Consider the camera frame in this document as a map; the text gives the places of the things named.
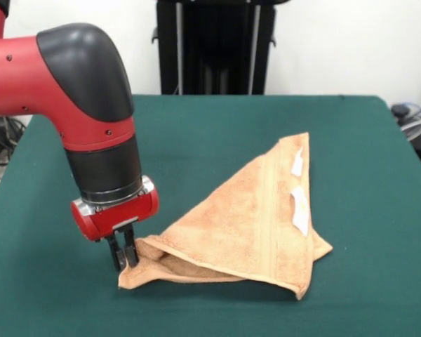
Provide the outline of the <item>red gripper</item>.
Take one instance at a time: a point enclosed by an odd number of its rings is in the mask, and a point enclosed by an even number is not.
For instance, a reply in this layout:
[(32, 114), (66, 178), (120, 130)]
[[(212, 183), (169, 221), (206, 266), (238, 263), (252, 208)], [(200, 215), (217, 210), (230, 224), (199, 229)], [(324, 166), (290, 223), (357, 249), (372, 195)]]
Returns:
[(143, 182), (142, 189), (134, 197), (120, 204), (100, 208), (86, 204), (82, 199), (71, 203), (72, 215), (82, 235), (96, 242), (106, 237), (117, 272), (139, 263), (133, 228), (124, 232), (124, 250), (114, 234), (124, 225), (150, 218), (159, 210), (159, 196), (153, 182)]

